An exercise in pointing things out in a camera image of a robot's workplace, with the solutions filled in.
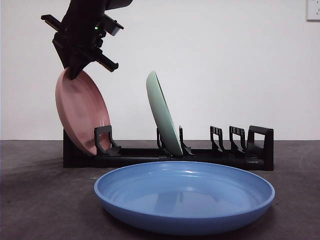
black dish rack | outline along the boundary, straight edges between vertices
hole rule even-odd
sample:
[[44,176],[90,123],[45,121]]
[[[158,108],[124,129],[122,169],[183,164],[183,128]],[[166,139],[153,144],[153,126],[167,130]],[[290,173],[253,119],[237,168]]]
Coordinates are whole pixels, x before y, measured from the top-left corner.
[[[274,170],[274,130],[260,126],[249,126],[248,138],[245,139],[245,130],[234,126],[229,127],[230,149],[223,144],[223,131],[221,128],[210,126],[210,140],[212,147],[200,149],[188,147],[184,143],[183,129],[179,127],[182,156],[173,156],[166,150],[166,146],[158,129],[158,148],[122,148],[112,137],[112,127],[101,126],[94,129],[94,143],[96,155],[83,153],[71,141],[68,134],[63,131],[63,167],[64,168],[118,168],[134,164],[158,161],[193,161],[227,165],[244,170]],[[263,147],[255,144],[255,134],[264,135]],[[109,137],[110,148],[104,150],[100,145],[101,136]],[[240,136],[238,146],[233,135]]]

plate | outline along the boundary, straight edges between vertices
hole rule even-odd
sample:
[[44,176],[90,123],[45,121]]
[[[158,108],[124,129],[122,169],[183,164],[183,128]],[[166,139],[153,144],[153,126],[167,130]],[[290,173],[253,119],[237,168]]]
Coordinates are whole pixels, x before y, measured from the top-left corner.
[[146,79],[146,91],[155,124],[166,149],[175,156],[182,156],[181,143],[155,71]]
[[[84,71],[74,79],[66,68],[55,87],[55,103],[60,121],[72,142],[84,153],[96,155],[96,127],[110,125],[105,101],[91,77]],[[101,146],[110,148],[110,140],[104,137]]]
[[94,184],[102,206],[136,228],[211,235],[244,227],[271,205],[273,186],[251,172],[213,163],[163,161],[118,168]]

tabletop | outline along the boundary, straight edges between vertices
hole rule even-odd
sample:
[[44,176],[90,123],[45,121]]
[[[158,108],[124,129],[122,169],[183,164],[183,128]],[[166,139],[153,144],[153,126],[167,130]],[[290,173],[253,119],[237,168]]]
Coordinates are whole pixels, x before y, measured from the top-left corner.
[[[210,141],[189,140],[194,148]],[[127,148],[156,142],[117,141]],[[269,210],[241,229],[209,236],[169,236],[126,225],[108,214],[95,181],[114,168],[63,168],[62,141],[2,140],[2,240],[320,239],[320,141],[275,141],[274,171],[252,171],[275,189]]]

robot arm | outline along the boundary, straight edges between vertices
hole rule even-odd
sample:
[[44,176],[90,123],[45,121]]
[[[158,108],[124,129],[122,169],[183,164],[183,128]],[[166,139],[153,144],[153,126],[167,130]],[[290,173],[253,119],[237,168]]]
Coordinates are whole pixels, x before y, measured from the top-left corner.
[[102,38],[114,36],[124,27],[108,17],[105,10],[128,6],[132,0],[71,0],[69,8],[59,22],[51,15],[41,16],[57,33],[52,40],[64,68],[70,67],[71,79],[90,62],[97,61],[113,72],[118,68],[102,54]]

blue plate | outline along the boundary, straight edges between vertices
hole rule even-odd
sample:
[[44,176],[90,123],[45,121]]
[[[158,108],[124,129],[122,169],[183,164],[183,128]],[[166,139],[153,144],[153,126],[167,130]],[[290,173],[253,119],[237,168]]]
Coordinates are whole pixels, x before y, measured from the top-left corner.
[[232,231],[258,219],[275,197],[273,186],[251,172],[192,161],[118,168],[101,176],[94,191],[120,221],[170,235]]

